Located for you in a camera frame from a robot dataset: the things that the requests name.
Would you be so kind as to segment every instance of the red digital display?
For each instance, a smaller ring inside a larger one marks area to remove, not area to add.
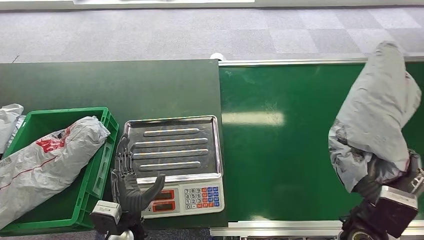
[[[173,211],[175,210],[175,202],[174,201],[162,201],[162,202],[154,202],[152,206],[153,212],[164,212],[164,211]]]
[[[174,190],[161,191],[154,200],[172,200],[174,199]]]

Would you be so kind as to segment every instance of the scale control panel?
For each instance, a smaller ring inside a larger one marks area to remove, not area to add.
[[[163,190],[143,211],[144,218],[162,218],[221,212],[224,209],[221,180],[205,183],[165,184]]]

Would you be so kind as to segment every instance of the green bin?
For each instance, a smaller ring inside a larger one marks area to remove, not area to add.
[[[68,188],[4,227],[0,230],[1,237],[93,229],[90,212],[103,197],[119,128],[107,107],[31,111],[3,157],[87,116],[96,116],[110,131],[104,145]]]

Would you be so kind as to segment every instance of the wrapped package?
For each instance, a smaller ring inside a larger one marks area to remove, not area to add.
[[[420,101],[421,90],[396,44],[380,43],[328,134],[331,163],[349,193],[370,171],[380,184],[405,174],[410,151],[402,128]]]
[[[19,104],[10,104],[0,108],[0,155],[5,152],[23,111],[24,107]]]
[[[75,180],[110,132],[84,117],[0,161],[0,230]]]

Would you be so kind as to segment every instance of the floor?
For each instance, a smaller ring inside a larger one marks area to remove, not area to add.
[[[0,13],[0,63],[367,56],[383,40],[424,56],[424,7]]]

